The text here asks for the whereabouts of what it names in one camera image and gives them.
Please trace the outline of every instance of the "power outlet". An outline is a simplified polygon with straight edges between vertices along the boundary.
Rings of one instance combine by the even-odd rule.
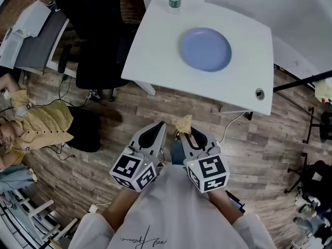
[[[91,205],[90,209],[89,209],[89,212],[90,213],[96,213],[97,210],[98,210],[98,207],[96,205]]]

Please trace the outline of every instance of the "blue plate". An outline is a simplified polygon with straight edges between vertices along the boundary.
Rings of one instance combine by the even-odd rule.
[[[219,32],[196,27],[183,36],[182,57],[193,68],[217,72],[229,64],[232,50],[229,42]]]

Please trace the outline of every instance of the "white shirt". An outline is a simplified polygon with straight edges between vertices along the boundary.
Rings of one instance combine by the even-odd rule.
[[[183,167],[163,168],[115,234],[103,216],[85,215],[69,249],[276,248],[258,216],[244,215],[230,225]]]

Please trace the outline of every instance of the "jeans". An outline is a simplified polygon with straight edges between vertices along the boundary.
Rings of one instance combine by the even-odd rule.
[[[171,146],[171,159],[172,164],[184,165],[186,155],[183,151],[181,140],[175,140]]]
[[[0,192],[20,189],[33,183],[32,174],[24,165],[10,166],[0,172]]]

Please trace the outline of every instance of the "gray desk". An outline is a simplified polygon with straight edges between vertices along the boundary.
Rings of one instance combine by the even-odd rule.
[[[44,70],[66,21],[67,17],[62,11],[52,11],[39,35],[24,40],[15,67],[33,67]]]

